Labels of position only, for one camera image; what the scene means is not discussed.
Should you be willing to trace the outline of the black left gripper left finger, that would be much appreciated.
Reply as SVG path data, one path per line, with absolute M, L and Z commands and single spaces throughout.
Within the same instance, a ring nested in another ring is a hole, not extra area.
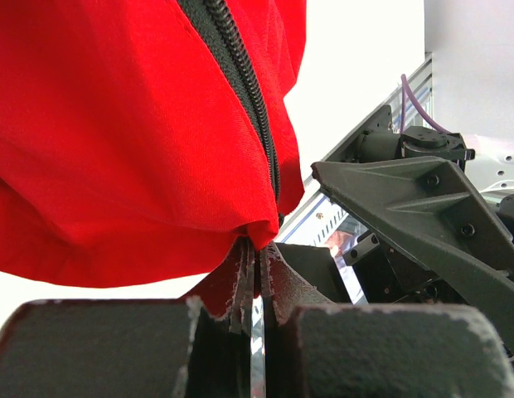
M 0 330 L 0 397 L 247 397 L 255 249 L 176 299 L 24 303 Z

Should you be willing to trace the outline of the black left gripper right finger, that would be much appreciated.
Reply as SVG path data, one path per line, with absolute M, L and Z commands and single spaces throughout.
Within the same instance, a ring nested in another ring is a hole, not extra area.
M 514 397 L 497 330 L 463 305 L 334 303 L 260 252 L 269 397 Z

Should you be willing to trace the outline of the red zip jacket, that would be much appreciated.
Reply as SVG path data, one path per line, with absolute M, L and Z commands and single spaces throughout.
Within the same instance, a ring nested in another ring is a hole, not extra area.
M 0 271 L 86 288 L 262 250 L 303 193 L 304 1 L 0 1 Z

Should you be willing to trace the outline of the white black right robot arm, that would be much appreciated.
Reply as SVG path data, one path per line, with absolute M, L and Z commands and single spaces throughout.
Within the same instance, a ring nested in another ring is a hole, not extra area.
M 514 332 L 514 242 L 497 214 L 514 191 L 514 137 L 470 134 L 466 171 L 442 158 L 319 162 L 310 198 L 279 242 L 322 245 L 353 216 L 420 268 L 431 270 L 497 328 Z

